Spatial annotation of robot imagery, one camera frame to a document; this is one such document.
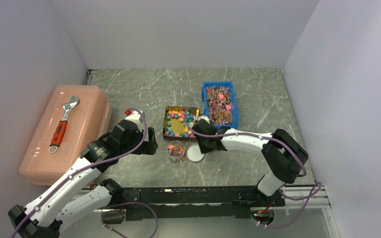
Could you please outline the small clear glass jar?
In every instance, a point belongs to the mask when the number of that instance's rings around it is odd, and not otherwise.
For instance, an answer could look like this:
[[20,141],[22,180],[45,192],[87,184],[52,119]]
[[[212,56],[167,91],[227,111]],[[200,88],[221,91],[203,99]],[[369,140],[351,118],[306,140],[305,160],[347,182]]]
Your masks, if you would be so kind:
[[186,148],[180,141],[170,141],[167,145],[167,156],[172,162],[182,162],[186,155]]

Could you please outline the tin of star candies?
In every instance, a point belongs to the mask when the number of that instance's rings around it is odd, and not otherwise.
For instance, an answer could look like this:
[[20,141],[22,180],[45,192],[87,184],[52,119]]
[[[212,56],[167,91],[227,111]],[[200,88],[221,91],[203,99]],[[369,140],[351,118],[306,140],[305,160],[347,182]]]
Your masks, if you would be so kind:
[[167,106],[163,121],[163,139],[165,141],[196,142],[195,135],[187,127],[187,124],[190,127],[195,124],[196,116],[200,116],[199,108]]

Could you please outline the blue bin of lollipops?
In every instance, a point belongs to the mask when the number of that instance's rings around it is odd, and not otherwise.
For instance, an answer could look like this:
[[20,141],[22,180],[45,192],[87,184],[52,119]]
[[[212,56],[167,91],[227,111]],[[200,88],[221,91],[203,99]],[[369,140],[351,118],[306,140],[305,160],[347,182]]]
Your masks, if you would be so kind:
[[201,98],[204,103],[204,115],[216,127],[238,127],[239,113],[231,81],[203,82]]

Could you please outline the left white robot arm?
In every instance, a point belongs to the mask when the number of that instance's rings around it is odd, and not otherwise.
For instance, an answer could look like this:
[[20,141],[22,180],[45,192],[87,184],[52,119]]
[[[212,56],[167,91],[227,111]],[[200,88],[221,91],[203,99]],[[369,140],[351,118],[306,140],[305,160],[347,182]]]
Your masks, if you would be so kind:
[[57,238],[73,222],[92,211],[121,206],[123,188],[113,179],[105,179],[93,190],[75,199],[83,188],[129,155],[154,155],[158,144],[154,129],[145,116],[134,111],[113,131],[90,142],[74,164],[50,188],[27,205],[15,205],[8,216],[14,227],[11,237]]

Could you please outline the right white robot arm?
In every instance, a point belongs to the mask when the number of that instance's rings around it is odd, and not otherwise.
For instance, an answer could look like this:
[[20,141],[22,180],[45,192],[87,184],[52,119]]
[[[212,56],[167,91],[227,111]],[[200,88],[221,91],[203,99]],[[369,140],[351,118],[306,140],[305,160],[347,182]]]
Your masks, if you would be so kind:
[[254,133],[228,126],[216,128],[207,120],[199,119],[190,131],[196,136],[202,154],[243,151],[264,157],[269,171],[257,182],[253,193],[254,201],[260,206],[267,205],[280,187],[307,175],[308,153],[283,129]]

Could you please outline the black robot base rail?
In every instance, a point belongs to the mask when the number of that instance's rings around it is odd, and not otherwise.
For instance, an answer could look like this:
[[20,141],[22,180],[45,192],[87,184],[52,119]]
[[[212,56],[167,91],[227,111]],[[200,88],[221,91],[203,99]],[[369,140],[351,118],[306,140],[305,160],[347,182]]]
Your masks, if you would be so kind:
[[122,208],[127,221],[158,218],[234,217],[248,219],[257,210],[284,207],[276,191],[271,197],[253,185],[206,187],[124,188],[106,208]]

